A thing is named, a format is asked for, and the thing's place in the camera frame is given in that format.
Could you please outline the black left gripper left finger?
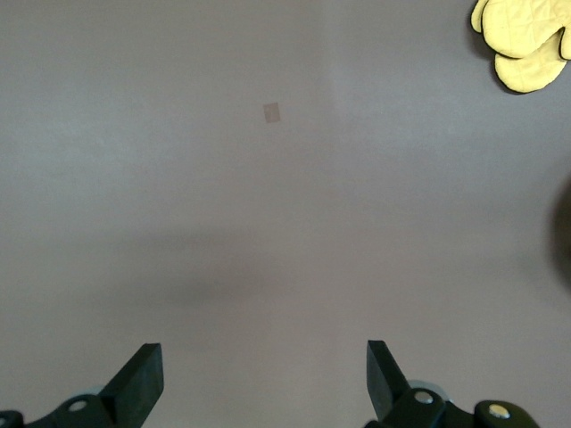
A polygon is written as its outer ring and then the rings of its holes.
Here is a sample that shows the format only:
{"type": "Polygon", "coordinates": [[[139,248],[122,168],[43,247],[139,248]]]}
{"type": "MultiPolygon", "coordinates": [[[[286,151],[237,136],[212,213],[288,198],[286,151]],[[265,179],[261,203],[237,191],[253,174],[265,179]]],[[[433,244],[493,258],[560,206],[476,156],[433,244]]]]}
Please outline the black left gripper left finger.
{"type": "Polygon", "coordinates": [[[96,394],[67,399],[29,423],[18,411],[2,410],[0,428],[142,428],[162,393],[161,345],[146,343],[96,394]]]}

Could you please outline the yellow quilted oven mitt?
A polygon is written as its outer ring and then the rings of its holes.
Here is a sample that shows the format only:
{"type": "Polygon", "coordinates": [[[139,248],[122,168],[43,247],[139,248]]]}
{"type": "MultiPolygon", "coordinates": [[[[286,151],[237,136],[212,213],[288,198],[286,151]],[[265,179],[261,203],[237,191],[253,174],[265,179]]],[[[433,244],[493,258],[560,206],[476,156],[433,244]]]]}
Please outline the yellow quilted oven mitt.
{"type": "Polygon", "coordinates": [[[559,55],[561,35],[555,33],[535,51],[523,58],[509,58],[500,53],[494,57],[494,71],[509,90],[529,94],[552,83],[567,65],[559,55]]]}
{"type": "Polygon", "coordinates": [[[571,0],[477,0],[470,23],[494,52],[512,59],[559,35],[558,55],[571,61],[571,0]]]}

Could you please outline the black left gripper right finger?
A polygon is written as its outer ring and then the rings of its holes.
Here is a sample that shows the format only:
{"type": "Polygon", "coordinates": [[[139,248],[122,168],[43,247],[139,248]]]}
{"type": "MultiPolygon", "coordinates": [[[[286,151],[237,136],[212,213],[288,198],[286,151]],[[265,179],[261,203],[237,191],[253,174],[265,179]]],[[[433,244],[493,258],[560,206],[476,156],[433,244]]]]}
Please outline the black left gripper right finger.
{"type": "Polygon", "coordinates": [[[469,413],[430,387],[411,386],[383,341],[367,343],[367,389],[377,418],[363,428],[540,428],[507,401],[483,400],[469,413]]]}

